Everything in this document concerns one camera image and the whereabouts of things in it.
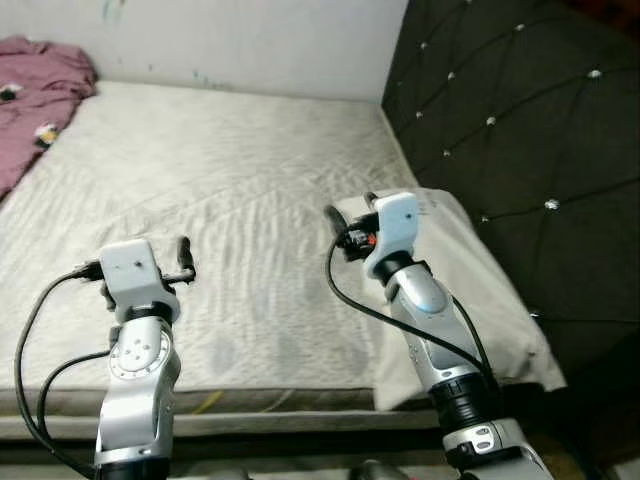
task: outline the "wall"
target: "wall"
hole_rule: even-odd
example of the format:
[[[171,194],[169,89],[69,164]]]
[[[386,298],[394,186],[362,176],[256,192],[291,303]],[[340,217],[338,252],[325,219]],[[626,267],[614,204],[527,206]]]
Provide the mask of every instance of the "wall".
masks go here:
[[[407,0],[0,0],[105,79],[379,102]]]

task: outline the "headboard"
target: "headboard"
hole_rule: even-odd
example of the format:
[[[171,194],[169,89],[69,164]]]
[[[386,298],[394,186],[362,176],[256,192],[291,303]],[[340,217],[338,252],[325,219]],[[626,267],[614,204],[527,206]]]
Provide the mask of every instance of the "headboard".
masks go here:
[[[383,108],[580,373],[639,325],[638,50],[552,1],[413,0]]]

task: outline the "mattress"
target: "mattress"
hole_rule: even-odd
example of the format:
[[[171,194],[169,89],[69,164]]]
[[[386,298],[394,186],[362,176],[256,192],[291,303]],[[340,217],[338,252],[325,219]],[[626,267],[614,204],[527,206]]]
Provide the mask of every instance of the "mattress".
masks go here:
[[[417,186],[379,107],[106,81],[98,91],[0,207],[0,362],[12,364],[53,278],[136,237],[171,272],[176,239],[187,235],[198,279],[176,287],[179,413],[235,415],[249,430],[278,413],[278,428],[293,416],[299,429],[296,412],[366,413],[390,425],[393,413],[371,407],[373,320],[332,296],[321,267],[331,237],[324,205]],[[335,274],[359,294],[357,267]],[[29,394],[63,361],[103,350],[114,325],[98,284],[57,289],[25,350]],[[82,435],[74,421],[93,421],[107,381],[103,360],[61,376],[54,433]],[[0,370],[0,412],[14,425],[2,431],[20,436],[11,369]],[[216,422],[186,424],[203,433]]]

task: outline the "white pillow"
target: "white pillow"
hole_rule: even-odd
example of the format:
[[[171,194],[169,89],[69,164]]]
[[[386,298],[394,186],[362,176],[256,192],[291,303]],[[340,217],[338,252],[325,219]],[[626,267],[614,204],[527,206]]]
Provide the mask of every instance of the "white pillow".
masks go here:
[[[379,196],[400,190],[376,192]],[[460,300],[473,321],[501,383],[537,382],[546,390],[566,385],[549,344],[529,317],[502,268],[473,230],[466,212],[448,192],[407,189],[418,197],[420,222],[414,259],[431,270]],[[369,212],[362,196],[337,202],[348,219]],[[364,303],[389,314],[384,288],[364,279]],[[425,393],[409,358],[402,332],[382,324],[378,335],[374,398],[378,410],[388,410]]]

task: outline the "robotic arm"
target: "robotic arm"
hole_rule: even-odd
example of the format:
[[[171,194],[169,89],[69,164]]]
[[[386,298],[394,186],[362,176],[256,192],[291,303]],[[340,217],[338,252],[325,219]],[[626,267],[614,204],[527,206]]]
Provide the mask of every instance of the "robotic arm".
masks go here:
[[[364,260],[367,276],[385,286],[391,316],[429,332],[479,359],[452,295],[425,262],[412,259],[418,232],[418,202],[410,193],[368,195],[372,213],[347,226],[333,207],[325,210],[347,261]],[[444,432],[449,464],[464,480],[549,480],[551,473],[527,443],[518,423],[501,418],[491,382],[468,360],[441,345],[405,332],[416,373],[431,395]]]
[[[180,373],[171,326],[180,315],[175,282],[195,279],[189,240],[181,240],[182,271],[163,276],[146,240],[100,253],[103,294],[120,323],[109,358],[110,384],[100,412],[96,479],[162,480],[173,444],[173,386]]]

